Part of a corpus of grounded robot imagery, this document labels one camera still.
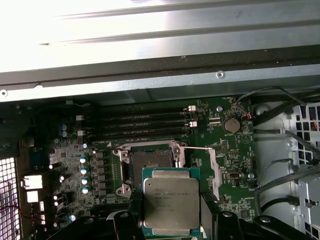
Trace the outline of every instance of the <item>cable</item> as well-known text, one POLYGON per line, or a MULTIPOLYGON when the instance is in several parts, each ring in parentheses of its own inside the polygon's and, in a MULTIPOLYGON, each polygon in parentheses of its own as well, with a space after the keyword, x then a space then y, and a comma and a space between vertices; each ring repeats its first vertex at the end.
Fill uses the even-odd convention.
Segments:
MULTIPOLYGON (((307 103, 317 103, 320 102, 319 93, 315 93, 314 95, 309 95, 307 97, 302 98, 304 102, 307 103)), ((275 108, 266 111, 265 113, 257 116, 253 119, 253 125, 258 126, 260 124, 265 123, 266 121, 275 118, 276 116, 292 109, 293 107, 299 105, 295 100, 286 101, 275 108)))
POLYGON ((261 188, 257 189, 254 191, 254 204, 255 204, 255 209, 257 211, 258 215, 262 215, 263 211, 260 206, 260 194, 263 192, 272 189, 274 187, 277 187, 279 185, 285 184, 287 182, 293 181, 293 180, 298 180, 301 178, 304 178, 309 175, 317 174, 320 172, 320 165, 317 164, 315 166, 306 168, 304 170, 300 170, 294 173, 291 173, 286 176, 279 177, 275 180, 272 180, 268 182, 266 185, 262 186, 261 188))
POLYGON ((18 204, 16 203, 16 205, 5 205, 5 206, 1 206, 0 207, 0 212, 3 211, 3 210, 6 210, 8 208, 15 208, 18 210, 18 214, 21 218, 23 219, 31 219, 33 221, 45 221, 45 222, 53 222, 55 219, 49 219, 49 220, 43 220, 43 219, 40 219, 40 218, 36 218, 34 216, 26 216, 26 215, 23 215, 21 209, 18 207, 18 204))
POLYGON ((307 106, 307 104, 302 101, 301 99, 299 99, 298 97, 296 97, 295 95, 289 93, 288 91, 284 90, 282 87, 279 87, 279 86, 268 86, 268 87, 264 87, 264 88, 260 88, 260 89, 257 89, 257 90, 254 90, 254 91, 250 91, 246 94, 243 94, 241 95, 236 101, 235 101, 235 106, 241 111, 243 112, 246 116, 248 116, 248 118, 252 118, 250 113, 248 113, 243 107, 240 106, 240 101, 246 97, 249 97, 253 94, 256 94, 256 93, 259 93, 259 92, 262 92, 262 91, 267 91, 267 90, 272 90, 272 89, 277 89, 277 90, 280 90, 282 91, 284 94, 286 94, 288 97, 292 98, 293 100, 295 100, 297 103, 303 105, 303 106, 307 106))
POLYGON ((259 179, 257 181, 257 184, 261 185, 260 184, 260 179, 262 179, 262 176, 265 174, 265 172, 268 170, 268 168, 270 168, 273 164, 287 163, 287 162, 290 163, 290 167, 291 167, 293 172, 297 172, 299 170, 299 167, 297 165, 294 165, 294 160, 292 158, 273 160, 273 161, 269 162, 267 165, 264 166, 263 170, 261 171, 261 175, 259 176, 259 179))
POLYGON ((263 205, 261 207, 261 211, 264 212, 265 210, 267 210, 271 206, 273 206, 275 204, 279 204, 279 203, 288 203, 290 205, 295 205, 295 206, 300 205, 299 198, 297 198, 296 196, 288 195, 286 197, 280 197, 280 198, 276 198, 271 201, 268 201, 265 205, 263 205))
POLYGON ((288 136, 294 138, 295 140, 297 140, 297 142, 300 143, 301 145, 303 145, 306 150, 311 151, 313 153, 314 159, 320 160, 320 150, 319 149, 312 146, 309 142, 307 142, 306 140, 302 139, 301 137, 297 136, 296 134, 294 134, 290 131, 285 130, 284 133, 281 133, 281 130, 277 130, 277 129, 272 129, 272 130, 254 129, 253 132, 256 134, 281 134, 281 135, 284 134, 284 135, 288 135, 288 136))

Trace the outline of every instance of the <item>metal panel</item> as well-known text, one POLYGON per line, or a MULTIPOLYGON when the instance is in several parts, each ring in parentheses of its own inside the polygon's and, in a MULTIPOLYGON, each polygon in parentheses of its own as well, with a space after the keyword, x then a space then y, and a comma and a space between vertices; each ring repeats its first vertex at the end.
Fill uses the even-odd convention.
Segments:
MULTIPOLYGON (((151 77, 113 81, 112 77, 100 78, 97 83, 48 86, 37 85, 30 89, 0 90, 0 102, 12 102, 20 100, 46 99, 66 96, 83 96, 102 93, 116 93, 118 99, 132 102, 131 93, 146 90, 148 94, 141 101, 164 101, 171 99, 186 99, 205 96, 227 96, 255 90, 268 86, 280 86, 287 89, 303 91, 319 86, 320 65, 302 65, 289 67, 276 67, 265 69, 251 69, 239 71, 226 71, 224 77, 219 77, 216 72, 177 75, 166 77, 151 77)), ((113 104, 115 98, 108 100, 113 104)))
POLYGON ((26 9, 3 17, 15 21, 1 29, 7 37, 0 72, 306 46, 320 39, 318 0, 119 0, 70 3, 63 12, 59 4, 26 9))

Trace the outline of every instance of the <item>green circuit board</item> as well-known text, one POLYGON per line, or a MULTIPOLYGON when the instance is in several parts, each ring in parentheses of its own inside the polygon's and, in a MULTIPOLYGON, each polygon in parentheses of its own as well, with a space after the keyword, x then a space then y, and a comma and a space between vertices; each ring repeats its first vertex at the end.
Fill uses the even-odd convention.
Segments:
MULTIPOLYGON (((117 189, 122 186, 122 170, 119 156, 113 154, 114 149, 133 142, 175 140, 186 143, 189 147, 215 149, 215 159, 220 166, 222 176, 222 184, 218 190, 218 204, 222 210, 235 212, 239 217, 251 222, 256 215, 253 186, 257 182, 253 124, 250 119, 241 114, 234 102, 234 97, 219 97, 106 106, 103 107, 104 111, 110 117, 195 106, 197 128, 193 134, 149 136, 136 138, 134 141, 132 139, 106 140, 88 143, 85 147, 83 146, 84 142, 79 142, 77 138, 79 124, 75 121, 75 115, 65 115, 66 117, 59 118, 58 121, 51 119, 49 124, 53 131, 47 133, 51 138, 51 144, 47 145, 47 149, 54 149, 54 152, 48 153, 50 163, 61 163, 61 166, 70 173, 70 177, 62 182, 56 191, 75 193, 75 200, 68 205, 68 214, 87 215, 95 205, 120 205, 129 202, 127 197, 119 196, 116 193, 117 189), (222 107, 222 111, 218 111, 217 107, 222 107), (240 130, 235 134, 227 132, 224 127, 224 123, 230 118, 235 118, 240 123, 240 130), (67 136, 61 135, 61 125, 66 126, 67 136), (98 159, 96 152, 100 152, 100 154, 103 152, 103 155, 100 155, 98 159), (89 161, 80 164, 79 159, 84 156, 89 161), (83 194, 84 186, 81 184, 83 176, 80 169, 87 166, 90 178, 98 185, 99 172, 97 172, 97 168, 99 167, 98 161, 101 159, 104 161, 105 179, 103 183, 105 187, 101 192, 101 189, 97 189, 93 183, 91 191, 88 194, 83 194), (239 174, 239 177, 230 177, 234 173, 239 174)), ((251 112, 249 99, 244 100, 242 106, 251 112)), ((86 107, 84 111, 90 112, 91 110, 86 107)), ((42 119, 46 120, 46 124, 42 126, 47 128, 48 120, 44 117, 42 119)), ((131 151, 138 153, 167 149, 166 145, 146 145, 133 147, 131 151)), ((211 166, 209 151, 206 149, 185 149, 185 163, 187 168, 200 168, 200 191, 212 192, 213 178, 217 176, 211 166)))
MULTIPOLYGON (((186 106, 196 106, 198 112, 197 134, 174 137, 175 140, 187 143, 191 147, 212 147, 215 149, 216 161, 221 168, 222 185, 219 188, 219 206, 223 210, 237 213, 247 221, 252 221, 255 216, 254 210, 254 189, 248 187, 253 180, 257 179, 256 161, 254 151, 254 137, 252 121, 241 115, 234 105, 233 97, 203 98, 182 101, 170 101, 159 103, 144 103, 139 105, 119 105, 108 107, 110 115, 120 113, 130 113, 131 111, 151 111, 154 109, 178 108, 186 106), (222 107, 223 111, 217 112, 217 107, 222 107), (241 122, 241 129, 236 134, 225 131, 223 123, 229 117, 237 117, 241 122), (242 177, 238 180, 229 179, 227 174, 230 171, 242 172, 242 177), (249 179, 248 174, 254 174, 254 179, 249 179)), ((250 112, 250 102, 244 104, 250 112)), ((140 139, 141 141, 155 141, 173 139, 173 137, 140 139)), ((111 148, 117 148, 129 140, 111 141, 102 143, 109 144, 111 148)), ((139 151, 154 151, 161 149, 159 146, 146 146, 139 151)), ((119 158, 110 154, 113 165, 113 179, 115 188, 121 185, 121 173, 119 158)), ((212 178, 215 177, 211 169, 210 155, 207 150, 188 149, 186 150, 187 167, 200 168, 200 191, 212 191, 212 178)))

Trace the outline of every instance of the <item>black ram slot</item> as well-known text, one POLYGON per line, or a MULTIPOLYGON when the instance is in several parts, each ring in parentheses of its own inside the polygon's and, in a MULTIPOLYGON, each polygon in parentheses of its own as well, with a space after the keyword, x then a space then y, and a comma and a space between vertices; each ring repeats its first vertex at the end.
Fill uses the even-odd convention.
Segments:
POLYGON ((90 127, 92 125, 104 124, 104 125, 126 125, 126 124, 143 124, 143 123, 166 123, 166 122, 188 122, 188 121, 196 121, 193 118, 185 118, 185 117, 168 117, 168 118, 159 118, 159 119, 123 119, 123 120, 115 120, 115 121, 101 121, 100 119, 96 121, 83 121, 83 127, 90 127))
POLYGON ((186 126, 179 126, 179 127, 156 127, 156 128, 150 128, 150 129, 142 129, 142 130, 129 130, 129 131, 109 131, 109 132, 104 132, 104 131, 93 131, 92 133, 89 133, 87 136, 112 136, 112 135, 128 135, 128 134, 134 134, 139 132, 155 132, 155 131, 163 131, 163 132, 169 132, 169 131, 174 131, 174 130, 184 130, 186 129, 186 126))
POLYGON ((177 132, 142 132, 141 134, 131 134, 125 136, 101 136, 101 137, 89 137, 85 138, 86 143, 93 143, 99 141, 111 141, 111 140, 123 140, 123 139, 138 139, 138 138, 147 138, 147 137, 158 137, 158 136, 181 136, 189 135, 191 131, 177 131, 177 132))
MULTIPOLYGON (((156 110, 150 110, 150 111, 138 111, 138 112, 126 112, 125 114, 112 114, 111 117, 107 117, 107 119, 112 119, 112 118, 127 118, 127 117, 140 117, 140 116, 151 116, 151 115, 166 115, 166 114, 185 114, 189 113, 188 107, 185 108, 172 108, 172 109, 156 109, 156 110)), ((109 112, 95 112, 94 114, 88 114, 86 115, 86 119, 93 119, 93 118, 101 118, 101 116, 105 115, 110 115, 109 112)))
POLYGON ((172 129, 172 128, 183 128, 185 127, 184 122, 168 122, 168 123, 161 123, 161 124, 152 124, 148 123, 146 125, 133 125, 133 126, 120 126, 120 127, 93 127, 85 131, 86 134, 92 133, 119 133, 119 132, 130 132, 130 131, 143 131, 143 130, 150 130, 150 129, 172 129))

